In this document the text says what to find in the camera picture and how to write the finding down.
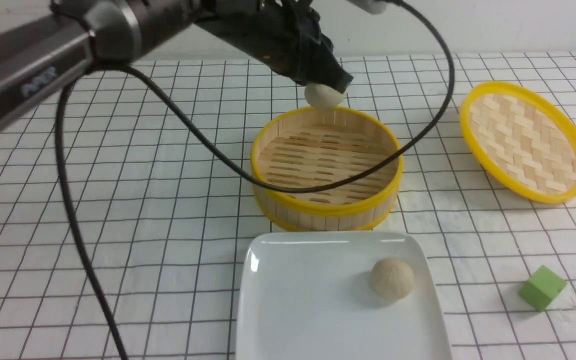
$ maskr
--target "green block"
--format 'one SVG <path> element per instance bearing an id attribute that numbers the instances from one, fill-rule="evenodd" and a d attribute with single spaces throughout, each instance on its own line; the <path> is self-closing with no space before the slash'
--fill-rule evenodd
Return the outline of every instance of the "green block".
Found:
<path id="1" fill-rule="evenodd" d="M 535 310 L 543 312 L 564 290 L 566 284 L 566 280 L 541 265 L 519 289 L 519 296 Z"/>

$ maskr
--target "white table surface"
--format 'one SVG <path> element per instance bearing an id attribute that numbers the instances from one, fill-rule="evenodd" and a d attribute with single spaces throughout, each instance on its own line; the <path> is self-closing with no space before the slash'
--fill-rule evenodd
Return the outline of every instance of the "white table surface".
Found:
<path id="1" fill-rule="evenodd" d="M 345 57 L 346 105 L 402 141 L 441 104 L 446 60 Z M 576 124 L 576 52 L 461 54 L 451 109 L 409 152 L 399 205 L 378 229 L 422 244 L 455 360 L 576 359 L 576 199 L 551 207 L 490 178 L 460 136 L 473 85 L 539 92 Z M 306 105 L 303 90 L 248 60 L 144 61 L 192 120 L 248 166 L 259 128 Z M 0 135 L 0 360 L 116 356 L 67 235 L 56 187 L 57 97 Z M 250 185 L 212 155 L 144 85 L 123 73 L 81 80 L 67 111 L 77 214 L 132 359 L 234 358 L 238 288 L 251 239 L 279 231 Z M 547 312 L 517 296 L 540 265 L 569 280 Z"/>

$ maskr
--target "round bun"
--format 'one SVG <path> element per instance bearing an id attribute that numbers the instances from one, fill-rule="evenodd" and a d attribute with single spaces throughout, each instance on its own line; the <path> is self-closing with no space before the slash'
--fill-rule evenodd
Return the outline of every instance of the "round bun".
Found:
<path id="1" fill-rule="evenodd" d="M 333 109 L 344 100 L 344 94 L 322 84 L 307 84 L 303 91 L 311 107 L 317 110 Z"/>
<path id="2" fill-rule="evenodd" d="M 397 301 L 408 296 L 414 284 L 415 276 L 410 265 L 401 259 L 381 259 L 370 272 L 370 287 L 389 301 Z"/>

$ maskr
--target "black cable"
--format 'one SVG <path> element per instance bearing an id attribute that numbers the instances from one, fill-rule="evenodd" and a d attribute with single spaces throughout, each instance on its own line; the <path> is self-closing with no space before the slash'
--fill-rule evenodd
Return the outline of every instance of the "black cable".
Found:
<path id="1" fill-rule="evenodd" d="M 419 11 L 414 9 L 414 7 L 410 6 L 406 2 L 402 2 L 402 1 L 389 0 L 389 2 L 391 2 L 395 5 L 398 5 L 398 6 L 402 7 L 403 9 L 406 9 L 410 14 L 412 14 L 415 18 L 417 18 L 421 23 L 423 23 L 423 25 L 425 25 L 425 27 L 428 30 L 430 30 L 430 33 L 437 40 L 437 43 L 439 43 L 439 46 L 441 47 L 441 50 L 443 50 L 443 53 L 446 57 L 446 61 L 448 62 L 448 89 L 446 91 L 446 96 L 445 96 L 443 102 L 441 103 L 441 107 L 439 107 L 437 114 L 435 114 L 435 116 L 432 118 L 430 123 L 428 123 L 428 125 L 426 125 L 425 128 L 423 128 L 415 137 L 413 137 L 409 142 L 407 142 L 406 145 L 403 145 L 395 153 L 393 153 L 389 157 L 386 157 L 386 159 L 384 159 L 382 162 L 378 163 L 377 165 L 373 166 L 372 168 L 370 168 L 366 171 L 362 171 L 360 173 L 357 173 L 356 175 L 352 175 L 348 178 L 344 178 L 343 180 L 332 182 L 330 184 L 325 184 L 325 185 L 320 185 L 320 186 L 312 186 L 312 187 L 283 187 L 283 186 L 272 185 L 272 184 L 269 184 L 267 182 L 263 182 L 262 180 L 258 180 L 257 178 L 254 178 L 252 175 L 250 175 L 249 173 L 244 171 L 240 166 L 235 164 L 235 162 L 230 160 L 228 157 L 226 157 L 226 155 L 224 155 L 224 153 L 222 153 L 218 148 L 216 148 L 204 136 L 204 134 L 202 134 L 202 132 L 199 131 L 199 129 L 197 129 L 197 127 L 181 111 L 181 109 L 179 109 L 179 107 L 177 105 L 175 105 L 175 103 L 169 98 L 169 96 L 160 87 L 158 87 L 158 85 L 155 84 L 155 82 L 153 80 L 151 80 L 148 76 L 144 75 L 144 73 L 142 73 L 141 71 L 139 71 L 135 68 L 128 66 L 127 64 L 104 66 L 102 68 L 102 70 L 121 71 L 123 73 L 130 74 L 130 75 L 134 76 L 135 78 L 141 80 L 144 84 L 146 84 L 146 86 L 151 91 L 153 91 L 153 93 L 155 93 L 155 95 L 158 98 L 160 98 L 160 100 L 170 110 L 172 110 L 172 112 L 176 116 L 178 116 L 178 118 L 182 121 L 183 125 L 185 125 L 188 128 L 188 130 L 190 130 L 190 132 L 197 139 L 199 139 L 199 141 L 203 144 L 203 146 L 208 148 L 208 150 L 210 150 L 210 152 L 213 153 L 213 155 L 215 155 L 215 157 L 217 157 L 217 159 L 224 162 L 224 164 L 226 164 L 226 166 L 228 166 L 232 171 L 234 171 L 237 175 L 242 177 L 247 182 L 250 182 L 250 183 L 252 183 L 258 187 L 268 189 L 269 191 L 276 191 L 276 192 L 282 192 L 282 193 L 288 193 L 288 194 L 304 194 L 304 193 L 329 191 L 330 189 L 342 187 L 343 185 L 347 185 L 347 184 L 350 184 L 352 182 L 356 182 L 357 180 L 363 179 L 366 176 L 371 175 L 372 173 L 379 171 L 380 169 L 382 169 L 385 166 L 387 166 L 388 164 L 390 164 L 390 162 L 394 161 L 395 159 L 397 159 L 398 157 L 403 155 L 403 153 L 405 153 L 410 148 L 412 148 L 423 137 L 425 137 L 426 134 L 428 134 L 430 132 L 430 130 L 432 130 L 435 127 L 435 125 L 437 125 L 437 123 L 439 122 L 439 119 L 441 119 L 441 117 L 446 112 L 446 109 L 448 108 L 448 105 L 450 105 L 450 101 L 453 97 L 453 91 L 455 90 L 455 63 L 453 62 L 453 57 L 450 53 L 450 50 L 448 49 L 448 45 L 446 45 L 446 42 L 444 41 L 442 36 L 439 34 L 437 29 L 435 29 L 435 27 L 432 25 L 432 23 L 430 23 L 430 21 L 427 18 L 425 18 L 425 16 L 423 16 L 421 13 L 419 13 Z"/>
<path id="2" fill-rule="evenodd" d="M 68 217 L 68 222 L 70 223 L 70 231 L 72 232 L 72 238 L 75 242 L 77 253 L 79 253 L 81 264 L 86 271 L 86 276 L 90 282 L 92 290 L 94 291 L 96 300 L 99 301 L 99 306 L 101 306 L 103 317 L 105 317 L 105 321 L 108 323 L 108 328 L 110 328 L 110 333 L 112 334 L 112 339 L 114 340 L 117 352 L 119 353 L 119 358 L 121 358 L 121 360 L 128 360 L 128 354 L 126 354 L 126 348 L 124 347 L 122 338 L 119 336 L 119 329 L 117 328 L 117 323 L 115 323 L 113 312 L 110 310 L 108 301 L 106 301 L 104 290 L 101 288 L 101 284 L 99 284 L 99 280 L 95 274 L 95 270 L 92 267 L 92 263 L 90 262 L 90 258 L 86 251 L 86 246 L 84 246 L 82 231 L 80 231 L 80 225 L 77 221 L 77 214 L 73 205 L 73 198 L 71 197 L 71 189 L 70 186 L 68 186 L 66 159 L 64 158 L 64 114 L 66 113 L 68 98 L 71 96 L 71 92 L 73 92 L 73 87 L 75 86 L 76 82 L 77 80 L 66 86 L 61 91 L 59 102 L 57 103 L 57 114 L 55 116 L 54 124 L 54 155 L 57 159 L 59 186 L 61 187 L 63 207 L 66 209 L 66 216 Z"/>
<path id="3" fill-rule="evenodd" d="M 133 75 L 134 77 L 142 80 L 146 86 L 153 91 L 160 100 L 164 104 L 169 107 L 172 112 L 179 119 L 183 122 L 184 125 L 188 127 L 188 130 L 192 132 L 192 134 L 199 139 L 199 141 L 210 150 L 217 159 L 221 160 L 228 166 L 231 170 L 237 173 L 240 177 L 244 178 L 250 183 L 258 187 L 262 187 L 264 189 L 268 189 L 270 191 L 277 191 L 289 194 L 302 194 L 302 193 L 310 193 L 310 192 L 322 192 L 328 191 L 330 189 L 334 189 L 337 187 L 341 187 L 343 185 L 350 184 L 355 182 L 356 180 L 360 180 L 365 178 L 366 176 L 379 171 L 384 166 L 390 164 L 390 162 L 394 161 L 398 157 L 400 157 L 403 153 L 407 150 L 412 148 L 418 141 L 420 141 L 430 130 L 432 130 L 435 125 L 439 122 L 439 119 L 443 116 L 444 112 L 448 108 L 450 101 L 453 96 L 453 91 L 455 89 L 455 64 L 453 63 L 453 58 L 448 49 L 448 45 L 441 37 L 437 29 L 428 21 L 425 16 L 423 16 L 419 11 L 414 9 L 414 7 L 410 6 L 406 2 L 400 0 L 387 0 L 387 2 L 402 7 L 403 9 L 407 10 L 410 14 L 412 14 L 415 18 L 417 18 L 425 27 L 430 31 L 432 36 L 437 40 L 443 54 L 446 57 L 446 61 L 448 61 L 448 89 L 446 92 L 446 96 L 439 107 L 439 111 L 437 114 L 432 118 L 430 123 L 425 126 L 415 137 L 413 137 L 406 145 L 402 146 L 400 150 L 397 150 L 393 155 L 390 155 L 386 159 L 384 159 L 379 164 L 373 166 L 372 168 L 363 171 L 361 173 L 357 173 L 356 175 L 350 176 L 345 178 L 344 180 L 340 180 L 337 182 L 333 182 L 331 184 L 322 185 L 322 186 L 313 186 L 313 187 L 302 187 L 302 188 L 295 188 L 295 187 L 281 187 L 275 186 L 272 184 L 268 184 L 267 182 L 263 182 L 258 180 L 248 173 L 244 171 L 241 167 L 237 166 L 234 162 L 232 162 L 226 155 L 224 155 L 219 149 L 217 149 L 206 137 L 199 131 L 195 125 L 190 121 L 190 119 L 175 105 L 175 103 L 167 96 L 167 94 L 160 89 L 160 87 L 153 82 L 150 78 L 148 78 L 144 73 L 134 68 L 131 68 L 128 65 L 115 65 L 115 66 L 103 66 L 100 70 L 114 70 L 114 71 L 122 71 L 124 73 Z M 110 333 L 112 334 L 112 339 L 114 340 L 114 344 L 119 352 L 119 357 L 121 360 L 128 360 L 128 355 L 126 354 L 126 348 L 124 347 L 124 343 L 119 335 L 119 329 L 117 328 L 117 323 L 115 323 L 115 319 L 113 317 L 112 310 L 110 310 L 110 306 L 108 305 L 108 301 L 106 300 L 106 296 L 104 295 L 104 291 L 99 284 L 99 280 L 95 274 L 95 271 L 92 267 L 92 263 L 86 251 L 86 247 L 84 246 L 84 241 L 82 238 L 82 231 L 80 231 L 80 227 L 77 221 L 77 214 L 75 211 L 75 207 L 73 205 L 73 198 L 71 197 L 70 187 L 68 185 L 68 175 L 66 173 L 66 159 L 64 156 L 64 115 L 66 113 L 66 106 L 68 105 L 68 98 L 70 97 L 76 80 L 66 86 L 62 91 L 61 95 L 59 96 L 59 102 L 57 103 L 57 112 L 55 115 L 55 127 L 54 127 L 54 150 L 55 150 L 55 157 L 57 162 L 57 174 L 59 175 L 59 186 L 61 188 L 61 195 L 63 198 L 63 205 L 66 209 L 66 216 L 68 217 L 68 222 L 70 223 L 70 230 L 72 232 L 72 237 L 75 243 L 75 247 L 77 248 L 77 252 L 79 254 L 79 258 L 81 259 L 81 264 L 86 271 L 86 276 L 90 282 L 90 286 L 94 291 L 94 295 L 96 299 L 99 301 L 99 305 L 101 306 L 101 310 L 103 312 L 103 316 L 105 317 L 105 321 L 108 323 L 108 328 L 110 329 Z"/>

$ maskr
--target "square plate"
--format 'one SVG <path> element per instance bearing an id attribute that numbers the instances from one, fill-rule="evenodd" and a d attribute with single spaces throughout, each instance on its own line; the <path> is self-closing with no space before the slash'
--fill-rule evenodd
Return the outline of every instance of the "square plate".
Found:
<path id="1" fill-rule="evenodd" d="M 383 258 L 405 260 L 414 289 L 386 303 L 368 285 Z M 279 232 L 252 241 L 241 279 L 237 357 L 451 360 L 426 257 L 410 235 Z"/>

